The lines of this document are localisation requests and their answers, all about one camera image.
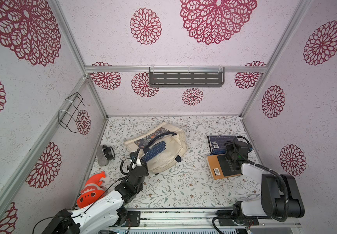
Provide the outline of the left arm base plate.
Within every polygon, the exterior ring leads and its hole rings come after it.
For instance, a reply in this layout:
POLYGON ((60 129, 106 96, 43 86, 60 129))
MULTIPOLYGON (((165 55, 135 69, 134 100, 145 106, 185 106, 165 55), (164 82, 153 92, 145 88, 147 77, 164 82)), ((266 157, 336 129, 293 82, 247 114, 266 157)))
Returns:
POLYGON ((122 220, 118 220, 113 227, 139 227, 141 219, 141 211, 127 211, 122 220))

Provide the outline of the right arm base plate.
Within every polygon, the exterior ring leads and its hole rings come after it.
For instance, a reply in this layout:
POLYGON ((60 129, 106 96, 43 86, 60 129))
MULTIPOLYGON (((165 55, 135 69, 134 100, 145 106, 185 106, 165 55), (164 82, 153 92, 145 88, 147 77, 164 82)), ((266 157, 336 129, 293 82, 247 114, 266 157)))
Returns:
POLYGON ((245 216, 241 211, 218 210, 216 213, 220 226, 257 226, 256 216, 245 216))

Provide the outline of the blue book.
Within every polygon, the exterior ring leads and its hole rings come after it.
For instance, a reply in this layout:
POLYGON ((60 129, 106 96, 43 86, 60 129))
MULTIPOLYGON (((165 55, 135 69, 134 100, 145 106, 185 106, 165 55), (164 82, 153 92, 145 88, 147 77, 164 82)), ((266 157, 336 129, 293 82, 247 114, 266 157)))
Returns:
POLYGON ((253 151, 252 144, 248 144, 247 141, 241 136, 212 135, 207 136, 207 141, 211 155, 228 154, 232 156, 235 155, 237 151, 243 154, 248 154, 253 151))

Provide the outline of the cream canvas tote bag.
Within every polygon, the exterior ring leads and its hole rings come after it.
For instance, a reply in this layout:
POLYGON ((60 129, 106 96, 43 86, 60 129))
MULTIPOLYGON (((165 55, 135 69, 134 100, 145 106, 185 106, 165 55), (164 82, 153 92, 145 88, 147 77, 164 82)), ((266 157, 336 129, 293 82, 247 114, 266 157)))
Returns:
POLYGON ((146 134, 130 139, 124 144, 130 152, 140 149, 138 156, 142 160, 145 153, 161 141, 166 143, 165 151, 146 162, 150 173, 159 174, 181 162, 185 156, 188 148, 184 130, 163 122, 146 134))

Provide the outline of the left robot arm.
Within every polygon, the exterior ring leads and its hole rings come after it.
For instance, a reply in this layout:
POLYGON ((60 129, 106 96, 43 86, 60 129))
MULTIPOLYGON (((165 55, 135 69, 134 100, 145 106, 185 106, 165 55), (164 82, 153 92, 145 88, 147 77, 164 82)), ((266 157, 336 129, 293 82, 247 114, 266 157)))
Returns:
POLYGON ((114 190, 84 208, 61 210, 42 231, 44 234, 96 234, 102 229, 121 226, 127 219, 126 204, 143 190, 145 177, 149 175, 146 162, 139 159, 139 151, 133 153, 129 173, 120 178, 114 190))

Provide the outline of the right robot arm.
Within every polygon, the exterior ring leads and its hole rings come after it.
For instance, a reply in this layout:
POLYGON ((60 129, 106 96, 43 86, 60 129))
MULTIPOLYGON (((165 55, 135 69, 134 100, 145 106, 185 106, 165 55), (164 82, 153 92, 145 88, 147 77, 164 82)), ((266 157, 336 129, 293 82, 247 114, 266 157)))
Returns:
POLYGON ((305 214, 303 200, 292 175, 282 175, 248 159, 252 145, 246 137, 236 136, 225 143, 226 158, 233 169, 261 185, 261 197, 233 205, 234 217, 267 217, 279 222, 305 214))

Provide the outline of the stack of blue books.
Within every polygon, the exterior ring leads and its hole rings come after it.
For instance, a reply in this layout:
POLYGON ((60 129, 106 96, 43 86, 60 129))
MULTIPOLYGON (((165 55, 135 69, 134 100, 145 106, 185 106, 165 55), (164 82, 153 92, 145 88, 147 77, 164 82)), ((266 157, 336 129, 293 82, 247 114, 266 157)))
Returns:
POLYGON ((142 160, 144 162, 148 162, 158 156, 160 153, 165 151, 166 149, 166 143, 164 141, 161 141, 157 144, 155 144, 145 155, 142 157, 142 160))

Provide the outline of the black orange spine book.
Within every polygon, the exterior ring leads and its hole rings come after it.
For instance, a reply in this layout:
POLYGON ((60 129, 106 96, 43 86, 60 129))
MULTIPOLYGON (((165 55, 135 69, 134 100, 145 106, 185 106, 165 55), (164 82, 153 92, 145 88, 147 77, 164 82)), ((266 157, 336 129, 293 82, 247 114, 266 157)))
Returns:
POLYGON ((214 180, 242 175, 236 163, 229 160, 226 154, 207 156, 206 161, 214 180))

